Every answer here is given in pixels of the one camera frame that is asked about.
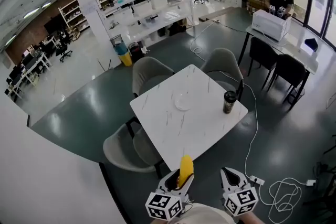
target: floor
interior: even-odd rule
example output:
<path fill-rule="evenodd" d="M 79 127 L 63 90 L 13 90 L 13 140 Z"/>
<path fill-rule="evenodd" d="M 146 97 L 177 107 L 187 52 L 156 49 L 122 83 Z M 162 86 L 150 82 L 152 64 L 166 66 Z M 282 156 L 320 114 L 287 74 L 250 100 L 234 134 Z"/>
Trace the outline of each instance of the floor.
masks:
<path fill-rule="evenodd" d="M 226 16 L 227 26 L 239 30 L 245 29 L 251 22 L 251 17 L 244 10 Z M 203 62 L 190 52 L 190 43 L 210 24 L 199 24 L 153 45 L 149 55 L 175 72 L 191 63 L 200 67 Z M 214 24 L 197 38 L 193 46 L 202 47 L 200 55 L 204 58 L 218 47 L 230 49 L 238 58 L 244 39 L 244 33 Z M 251 75 L 246 77 L 250 61 L 248 51 L 249 45 L 240 67 L 244 82 L 252 87 L 257 99 L 258 134 L 247 162 L 247 174 L 265 180 L 261 195 L 265 202 L 271 202 L 268 188 L 277 180 L 293 177 L 305 182 L 314 179 L 313 167 L 317 162 L 336 165 L 336 150 L 322 156 L 335 142 L 331 136 L 336 130 L 336 102 L 326 109 L 326 100 L 336 91 L 336 54 L 327 46 L 321 49 L 318 73 L 309 77 L 305 95 L 288 112 L 289 105 L 282 105 L 288 88 L 285 81 L 279 78 L 266 93 L 260 90 L 267 75 L 264 68 L 258 69 L 255 65 Z M 219 74 L 212 77 L 230 82 Z M 133 116 L 129 106 L 133 99 L 131 85 L 131 68 L 120 66 L 104 72 L 49 111 L 31 128 L 67 150 L 95 162 L 106 163 L 117 195 L 132 222 L 150 223 L 144 204 L 148 194 L 157 187 L 159 180 L 156 174 L 121 170 L 108 163 L 102 150 L 103 141 Z M 190 188 L 190 197 L 196 202 L 222 209 L 220 168 L 226 166 L 244 170 L 249 143 L 256 131 L 255 100 L 247 87 L 241 102 L 248 109 L 248 114 L 194 162 L 195 179 Z M 169 171 L 165 165 L 162 165 L 162 170 L 163 174 Z M 321 222 L 312 218 L 316 214 L 313 210 L 315 207 L 302 206 L 302 202 L 321 195 L 327 180 L 321 180 L 315 188 L 302 188 L 302 198 L 285 223 Z M 279 194 L 290 190 L 292 188 L 284 187 Z M 130 199 L 134 193 L 137 193 L 137 200 Z M 270 223 L 269 209 L 259 202 L 255 214 L 265 223 Z M 272 211 L 271 217 L 274 221 L 280 221 L 287 214 Z"/>
<path fill-rule="evenodd" d="M 199 24 L 200 16 L 223 8 L 223 3 L 214 0 L 210 0 L 207 5 L 194 4 L 195 23 Z M 23 99 L 17 99 L 16 104 L 30 115 L 30 125 L 35 124 L 86 83 L 101 75 L 104 69 L 108 70 L 109 63 L 103 55 L 109 52 L 99 46 L 90 28 L 83 31 L 79 39 L 69 45 L 69 50 L 73 53 L 64 63 L 60 62 L 60 56 L 56 57 L 55 54 L 50 58 L 53 64 L 51 72 L 42 73 L 36 87 L 31 84 L 23 86 Z"/>

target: white floor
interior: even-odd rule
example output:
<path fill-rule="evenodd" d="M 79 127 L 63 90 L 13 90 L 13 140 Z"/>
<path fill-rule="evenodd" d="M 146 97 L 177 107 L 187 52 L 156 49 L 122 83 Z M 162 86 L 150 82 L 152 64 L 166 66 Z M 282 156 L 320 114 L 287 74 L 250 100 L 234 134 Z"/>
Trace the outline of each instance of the white floor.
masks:
<path fill-rule="evenodd" d="M 214 0 L 209 0 L 209 4 L 194 4 L 195 24 L 199 24 L 200 16 L 224 8 L 223 3 Z M 16 104 L 30 115 L 30 125 L 36 123 L 86 83 L 102 74 L 103 68 L 108 69 L 108 61 L 104 55 L 108 50 L 99 46 L 90 28 L 83 31 L 79 39 L 72 42 L 68 49 L 73 53 L 64 62 L 60 62 L 60 56 L 56 57 L 55 54 L 50 58 L 51 71 L 42 73 L 35 87 L 31 84 L 23 86 L 23 99 L 18 98 Z"/>

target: white column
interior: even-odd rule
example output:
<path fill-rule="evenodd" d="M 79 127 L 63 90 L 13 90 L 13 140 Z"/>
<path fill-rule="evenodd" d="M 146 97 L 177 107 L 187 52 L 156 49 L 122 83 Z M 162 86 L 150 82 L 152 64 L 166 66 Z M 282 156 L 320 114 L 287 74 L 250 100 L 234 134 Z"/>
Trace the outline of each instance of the white column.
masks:
<path fill-rule="evenodd" d="M 91 0 L 77 0 L 77 1 L 80 6 L 85 6 L 91 2 Z M 118 66 L 121 62 L 118 58 L 118 55 L 113 49 L 113 46 L 110 42 L 108 30 L 106 30 L 106 28 L 104 27 L 104 24 L 102 22 L 103 20 L 100 17 L 99 12 L 96 10 L 86 15 L 85 18 L 88 21 L 92 29 L 92 32 L 100 45 L 100 48 L 97 49 L 102 51 L 102 53 L 98 53 L 100 55 L 98 56 L 98 59 L 101 62 L 101 64 L 107 70 L 109 61 L 111 59 L 111 67 Z"/>

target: extension cord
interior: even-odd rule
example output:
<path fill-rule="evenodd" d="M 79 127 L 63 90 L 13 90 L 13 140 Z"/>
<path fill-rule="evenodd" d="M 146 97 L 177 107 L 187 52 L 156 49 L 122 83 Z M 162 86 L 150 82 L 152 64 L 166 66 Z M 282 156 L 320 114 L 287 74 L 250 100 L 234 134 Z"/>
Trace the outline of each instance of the extension cord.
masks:
<path fill-rule="evenodd" d="M 202 31 L 201 31 L 201 32 L 200 32 L 200 33 L 199 33 L 199 34 L 192 40 L 192 42 L 190 43 L 190 51 L 191 51 L 192 53 L 194 53 L 197 57 L 199 57 L 200 59 L 202 59 L 203 61 L 205 61 L 205 59 L 203 59 L 203 58 L 199 55 L 199 54 L 202 52 L 202 48 L 201 48 L 201 47 L 196 47 L 195 49 L 192 49 L 192 44 L 194 43 L 194 41 L 195 41 L 195 40 L 196 40 L 196 39 L 197 39 L 197 38 L 198 38 L 198 37 L 199 37 L 199 36 L 206 30 L 206 29 L 208 29 L 209 27 L 211 27 L 211 25 L 213 25 L 214 23 L 221 24 L 221 23 L 219 22 L 219 20 L 214 20 L 214 19 L 212 19 L 212 21 L 213 21 L 213 23 L 211 23 L 211 24 L 208 25 L 206 28 L 204 28 L 204 29 L 203 29 L 203 30 L 202 30 Z M 222 73 L 223 75 L 225 75 L 226 77 L 228 77 L 228 78 L 230 78 L 230 79 L 232 79 L 232 80 L 234 80 L 234 81 L 237 82 L 237 80 L 235 80 L 234 78 L 228 76 L 227 74 L 225 74 L 225 73 L 223 73 L 223 72 L 221 72 L 221 73 Z M 302 194 L 302 190 L 301 190 L 300 187 L 298 187 L 298 186 L 295 185 L 295 184 L 287 183 L 287 182 L 285 182 L 285 180 L 291 179 L 291 180 L 294 180 L 294 181 L 296 181 L 297 183 L 302 184 L 302 185 L 305 185 L 305 186 L 313 186 L 313 185 L 314 185 L 314 182 L 313 182 L 314 180 L 308 180 L 307 183 L 301 183 L 301 182 L 297 181 L 297 180 L 294 179 L 294 178 L 290 178 L 290 177 L 288 177 L 288 178 L 285 178 L 285 179 L 283 179 L 283 180 L 281 180 L 281 181 L 276 181 L 276 182 L 273 183 L 273 184 L 269 187 L 269 189 L 268 189 L 270 196 L 273 197 L 273 202 L 272 202 L 272 204 L 267 204 L 267 203 L 265 203 L 265 202 L 262 200 L 261 195 L 260 195 L 260 189 L 261 189 L 261 186 L 265 183 L 265 181 L 262 180 L 262 179 L 260 179 L 260 178 L 258 178 L 258 177 L 255 177 L 255 176 L 251 176 L 251 177 L 249 177 L 249 176 L 247 175 L 247 173 L 246 173 L 247 158 L 248 158 L 248 156 L 249 156 L 249 154 L 250 154 L 252 143 L 253 143 L 254 139 L 256 138 L 256 136 L 257 136 L 257 132 L 258 132 L 258 116 L 257 116 L 257 99 L 256 99 L 256 96 L 254 95 L 254 92 L 253 92 L 252 88 L 251 88 L 249 85 L 247 85 L 247 84 L 245 84 L 245 83 L 244 83 L 244 85 L 247 86 L 247 87 L 249 87 L 250 90 L 251 90 L 251 92 L 252 92 L 252 94 L 253 94 L 253 97 L 254 97 L 254 100 L 255 100 L 255 112 L 256 112 L 256 121 L 257 121 L 257 129 L 256 129 L 256 132 L 255 132 L 255 134 L 254 134 L 254 136 L 253 136 L 251 142 L 250 142 L 249 150 L 248 150 L 248 153 L 247 153 L 246 158 L 245 158 L 244 173 L 245 173 L 245 176 L 246 176 L 248 179 L 250 179 L 250 180 L 253 179 L 253 181 L 254 181 L 255 183 L 259 182 L 259 183 L 258 183 L 258 184 L 260 185 L 260 187 L 259 187 L 259 198 L 260 198 L 261 202 L 262 202 L 264 205 L 271 206 L 271 209 L 270 209 L 269 214 L 268 214 L 268 218 L 269 218 L 269 220 L 270 220 L 273 224 L 281 224 L 281 223 L 285 222 L 285 221 L 291 216 L 291 214 L 292 214 L 292 212 L 293 212 L 293 209 L 294 209 L 294 207 L 298 204 L 299 200 L 301 199 L 301 194 Z M 278 189 L 277 189 L 277 192 L 276 192 L 275 196 L 273 196 L 273 195 L 271 194 L 271 188 L 272 188 L 275 184 L 277 184 L 277 183 L 279 183 L 279 187 L 278 187 Z M 295 189 L 294 189 L 294 191 L 293 191 L 291 194 L 285 194 L 279 201 L 276 201 L 277 195 L 278 195 L 278 193 L 279 193 L 279 189 L 280 189 L 280 187 L 281 187 L 282 184 L 286 184 L 286 185 L 290 185 L 290 186 L 295 186 Z M 292 197 L 295 196 L 299 191 L 300 191 L 300 197 L 299 197 L 299 199 L 297 200 L 297 202 L 296 202 L 294 205 L 292 205 L 292 204 L 290 203 L 290 202 L 291 202 L 291 199 L 292 199 Z M 283 202 L 282 204 L 280 204 L 280 206 L 277 206 L 277 205 L 278 205 L 278 204 L 279 204 L 285 197 L 287 197 L 287 196 L 290 196 L 289 201 L 288 201 L 288 202 Z M 273 206 L 276 207 L 276 209 L 277 209 L 278 212 L 283 212 L 283 211 L 291 211 L 291 212 L 290 212 L 290 214 L 289 214 L 283 221 L 281 221 L 281 222 L 274 222 L 274 221 L 271 220 L 271 218 L 270 218 L 270 214 L 271 214 L 271 212 L 272 212 Z"/>

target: dark green floor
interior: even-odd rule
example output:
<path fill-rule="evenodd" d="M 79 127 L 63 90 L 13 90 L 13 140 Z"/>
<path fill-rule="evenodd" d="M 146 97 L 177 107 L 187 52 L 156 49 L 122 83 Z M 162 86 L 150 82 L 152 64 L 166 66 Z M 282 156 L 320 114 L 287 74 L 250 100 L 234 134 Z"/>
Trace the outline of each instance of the dark green floor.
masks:
<path fill-rule="evenodd" d="M 251 22 L 245 11 L 228 14 L 226 25 L 244 30 Z M 150 47 L 149 55 L 170 66 L 175 72 L 191 63 L 200 67 L 202 61 L 190 52 L 194 36 L 211 22 L 205 22 L 186 33 L 175 35 Z M 215 48 L 230 49 L 238 58 L 245 34 L 220 25 L 212 25 L 199 36 L 193 47 L 202 46 L 202 57 L 206 58 Z M 249 47 L 246 49 L 241 69 L 244 77 L 249 65 Z M 282 105 L 288 84 L 279 78 L 268 94 L 261 91 L 267 71 L 254 67 L 245 83 L 250 85 L 257 98 L 259 131 L 248 159 L 247 174 L 265 180 L 261 189 L 263 200 L 271 202 L 268 187 L 277 180 L 293 177 L 301 182 L 313 178 L 312 168 L 322 160 L 322 153 L 334 144 L 331 138 L 336 133 L 336 105 L 328 110 L 327 98 L 336 91 L 336 64 L 334 55 L 320 62 L 319 72 L 310 76 L 306 94 L 288 112 L 289 105 Z M 228 79 L 214 75 L 224 81 Z M 148 194 L 157 187 L 155 173 L 133 173 L 108 164 L 103 150 L 103 141 L 133 116 L 129 102 L 132 100 L 132 69 L 118 67 L 100 75 L 51 110 L 32 129 L 55 144 L 95 162 L 104 162 L 116 189 L 133 223 L 149 223 L 145 210 Z M 255 100 L 245 87 L 242 104 L 249 113 L 223 139 L 200 156 L 194 163 L 195 180 L 190 196 L 196 202 L 222 208 L 219 170 L 223 166 L 244 171 L 244 161 L 249 143 L 256 130 Z M 331 165 L 336 150 L 324 157 Z M 304 200 L 317 195 L 313 188 L 303 187 L 300 203 L 286 223 L 311 223 L 312 207 L 302 207 Z M 269 207 L 258 204 L 255 213 L 265 222 Z M 274 220 L 283 219 L 279 213 L 272 214 Z"/>

